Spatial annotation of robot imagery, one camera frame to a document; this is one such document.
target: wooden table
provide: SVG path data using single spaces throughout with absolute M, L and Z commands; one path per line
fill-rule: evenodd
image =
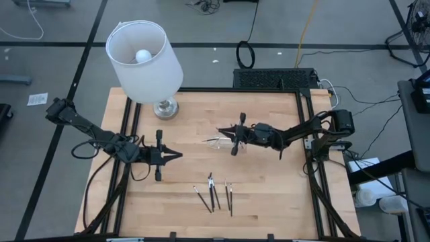
M 311 94 L 315 113 L 330 109 L 326 90 L 311 90 Z M 154 180 L 155 169 L 144 181 L 129 179 L 120 236 L 168 237 L 175 231 L 178 237 L 264 239 L 273 233 L 276 239 L 318 238 L 309 181 L 302 171 L 305 158 L 301 140 L 284 151 L 281 161 L 279 153 L 271 149 L 247 145 L 233 157 L 229 149 L 212 149 L 202 142 L 217 134 L 216 127 L 236 124 L 241 112 L 247 114 L 247 126 L 264 122 L 286 130 L 299 124 L 294 94 L 179 92 L 175 99 L 180 111 L 170 121 L 159 120 L 153 114 L 152 105 L 143 105 L 137 134 L 144 134 L 145 143 L 154 145 L 155 131 L 162 129 L 163 142 L 182 152 L 183 157 L 163 167 L 163 182 Z M 122 89 L 112 88 L 103 129 L 119 132 L 125 103 Z M 90 174 L 107 157 L 101 152 L 94 158 Z M 340 152 L 331 152 L 331 159 L 343 162 Z M 87 221 L 104 205 L 112 164 L 103 168 L 91 184 Z M 325 167 L 333 206 L 351 230 L 359 234 L 345 169 L 329 162 Z M 145 164 L 133 164 L 132 168 L 137 177 L 148 171 Z M 221 203 L 221 210 L 213 214 L 193 189 L 196 186 L 206 202 L 210 202 L 207 180 L 210 172 Z M 227 210 L 224 178 L 233 183 L 233 217 Z M 327 225 L 327 214 L 322 204 L 320 207 Z M 111 211 L 109 231 L 113 228 L 115 212 L 116 205 Z M 82 209 L 75 230 L 83 230 Z M 329 235 L 328 226 L 325 234 Z

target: concrete floor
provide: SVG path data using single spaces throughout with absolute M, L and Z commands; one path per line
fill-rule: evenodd
M 108 0 L 94 41 L 105 42 L 118 22 L 134 19 L 157 22 L 174 43 L 237 43 L 248 38 L 254 3 L 221 3 L 218 13 L 204 16 L 186 7 L 186 2 Z M 74 0 L 69 9 L 36 6 L 36 17 L 45 31 L 41 41 L 85 43 L 101 3 L 102 0 Z M 313 0 L 261 0 L 251 42 L 297 44 L 312 3 Z M 396 3 L 406 17 L 409 1 L 396 0 Z M 12 34 L 40 34 L 25 6 L 17 7 L 11 1 L 3 0 L 0 13 L 0 26 Z M 304 43 L 383 44 L 386 37 L 399 29 L 389 1 L 323 0 L 316 8 Z M 55 47 L 51 43 L 51 46 L 23 47 L 6 43 L 13 41 L 17 40 L 0 32 L 0 74 L 29 75 L 34 82 L 31 86 L 0 84 L 0 103 L 9 103 L 15 110 L 15 116 L 0 140 L 0 194 L 3 194 L 0 198 L 0 241 L 15 238 L 55 129 L 44 119 L 47 105 L 27 107 L 28 95 L 48 92 L 49 100 L 66 97 L 85 46 Z M 402 37 L 395 44 L 405 45 L 407 41 Z M 317 50 L 320 49 L 306 48 L 302 52 Z M 174 48 L 174 51 L 184 71 L 184 87 L 232 86 L 233 69 L 239 67 L 234 48 Z M 296 51 L 291 47 L 256 48 L 255 68 L 293 67 Z M 409 50 L 397 50 L 396 53 L 415 61 Z M 369 102 L 394 95 L 397 81 L 421 74 L 419 69 L 392 59 L 387 50 L 305 56 L 300 67 L 315 68 L 320 79 L 346 86 L 357 99 Z M 100 125 L 108 92 L 116 86 L 119 82 L 104 48 L 93 47 L 74 98 L 79 113 Z M 338 108 L 355 113 L 366 107 L 354 102 L 345 90 L 337 91 Z M 364 152 L 399 105 L 398 102 L 381 104 L 356 116 L 357 132 L 349 137 L 353 142 L 352 149 Z M 405 137 L 406 126 L 400 112 L 367 156 L 387 159 L 407 151 L 410 147 Z M 70 150 L 82 140 L 86 137 L 70 127 L 62 132 L 26 239 L 73 233 L 90 163 L 73 159 Z M 357 215 L 366 237 L 400 239 L 395 216 L 382 214 L 378 208 L 359 209 Z

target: glass lamp base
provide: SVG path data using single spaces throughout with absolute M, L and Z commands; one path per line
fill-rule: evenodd
M 173 97 L 154 104 L 154 113 L 159 119 L 162 120 L 170 120 L 174 118 L 178 111 L 179 104 Z

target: white paper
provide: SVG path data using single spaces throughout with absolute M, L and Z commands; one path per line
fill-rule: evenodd
M 34 95 L 28 96 L 27 106 L 46 104 L 47 101 L 48 101 L 48 93 L 34 94 Z

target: black keyboard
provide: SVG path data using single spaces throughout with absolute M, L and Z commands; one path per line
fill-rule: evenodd
M 235 69 L 233 85 L 242 88 L 319 88 L 318 76 L 312 68 Z

